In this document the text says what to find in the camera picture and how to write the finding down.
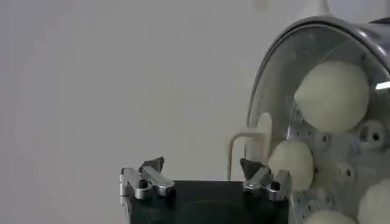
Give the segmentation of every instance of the hole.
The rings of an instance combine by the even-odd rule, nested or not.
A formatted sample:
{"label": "hole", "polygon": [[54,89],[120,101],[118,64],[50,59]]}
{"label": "hole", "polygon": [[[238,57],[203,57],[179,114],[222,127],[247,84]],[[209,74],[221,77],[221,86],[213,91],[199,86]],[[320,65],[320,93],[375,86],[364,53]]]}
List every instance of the hole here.
{"label": "hole", "polygon": [[379,139],[380,139],[379,134],[376,133],[376,132],[374,132],[374,133],[372,134],[372,139],[373,139],[374,141],[379,141]]}
{"label": "hole", "polygon": [[366,142],[367,141],[367,136],[368,136],[368,127],[361,128],[360,134],[359,134],[360,141]]}
{"label": "hole", "polygon": [[360,60],[361,61],[364,61],[366,59],[367,55],[366,54],[363,54],[361,57],[360,57]]}
{"label": "hole", "polygon": [[274,191],[280,191],[280,183],[276,181],[271,182],[271,189]]}

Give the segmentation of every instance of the white background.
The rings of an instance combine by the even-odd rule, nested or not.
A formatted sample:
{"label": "white background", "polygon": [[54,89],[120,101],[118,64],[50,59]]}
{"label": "white background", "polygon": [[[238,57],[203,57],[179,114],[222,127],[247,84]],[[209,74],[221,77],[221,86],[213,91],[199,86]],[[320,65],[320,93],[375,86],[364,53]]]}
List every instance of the white background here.
{"label": "white background", "polygon": [[172,179],[223,180],[262,56],[305,1],[0,1],[0,223],[124,223],[120,168],[158,156]]}

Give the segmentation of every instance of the metal clamp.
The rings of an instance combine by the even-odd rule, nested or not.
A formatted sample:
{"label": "metal clamp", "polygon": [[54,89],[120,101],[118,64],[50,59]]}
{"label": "metal clamp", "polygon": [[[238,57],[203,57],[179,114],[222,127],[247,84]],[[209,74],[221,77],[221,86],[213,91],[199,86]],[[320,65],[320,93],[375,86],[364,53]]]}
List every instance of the metal clamp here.
{"label": "metal clamp", "polygon": [[152,186],[133,168],[123,168],[119,175],[119,195],[143,200],[150,197]]}
{"label": "metal clamp", "polygon": [[257,173],[243,183],[244,192],[250,192],[258,196],[261,189],[264,188],[271,180],[271,170],[267,167],[260,168]]}
{"label": "metal clamp", "polygon": [[168,197],[172,194],[176,194],[174,189],[175,182],[166,179],[163,175],[158,173],[151,166],[142,167],[141,175],[156,188],[160,196]]}
{"label": "metal clamp", "polygon": [[291,177],[285,170],[273,176],[268,167],[262,167],[250,180],[243,183],[243,189],[256,197],[265,192],[270,201],[284,201],[288,200],[291,193]]}
{"label": "metal clamp", "polygon": [[267,185],[266,192],[268,194],[268,199],[271,201],[288,200],[291,193],[291,178],[289,172],[286,170],[279,171],[276,177],[274,177],[274,180]]}

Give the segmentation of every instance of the metal drum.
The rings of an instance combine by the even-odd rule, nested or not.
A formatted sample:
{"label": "metal drum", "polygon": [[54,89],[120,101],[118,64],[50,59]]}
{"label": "metal drum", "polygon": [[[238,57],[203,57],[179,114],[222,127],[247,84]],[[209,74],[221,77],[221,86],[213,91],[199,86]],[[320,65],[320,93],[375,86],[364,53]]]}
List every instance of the metal drum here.
{"label": "metal drum", "polygon": [[[304,223],[315,211],[333,209],[356,219],[368,187],[390,177],[390,24],[350,24],[333,17],[311,17],[289,26],[271,45],[250,97],[247,126],[262,113],[272,115],[271,148],[284,139],[305,141],[313,154],[310,189],[292,196],[292,222]],[[318,63],[358,65],[370,86],[364,119],[343,134],[321,133],[302,118],[294,93]],[[256,160],[253,140],[245,157]]]}

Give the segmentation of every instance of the dough ball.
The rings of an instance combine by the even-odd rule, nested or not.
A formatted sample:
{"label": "dough ball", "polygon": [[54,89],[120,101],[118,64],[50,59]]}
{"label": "dough ball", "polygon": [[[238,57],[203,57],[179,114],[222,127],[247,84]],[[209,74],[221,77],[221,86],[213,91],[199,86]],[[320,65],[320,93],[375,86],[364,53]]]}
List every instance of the dough ball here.
{"label": "dough ball", "polygon": [[360,224],[390,223],[390,179],[371,186],[360,200]]}
{"label": "dough ball", "polygon": [[328,61],[306,75],[294,98],[311,126],[321,132],[342,133],[366,114],[369,85],[360,67]]}
{"label": "dough ball", "polygon": [[324,210],[311,215],[305,224],[356,224],[356,222],[341,212]]}
{"label": "dough ball", "polygon": [[313,157],[303,141],[285,140],[272,153],[268,166],[273,174],[288,170],[292,176],[293,191],[309,189],[313,180]]}

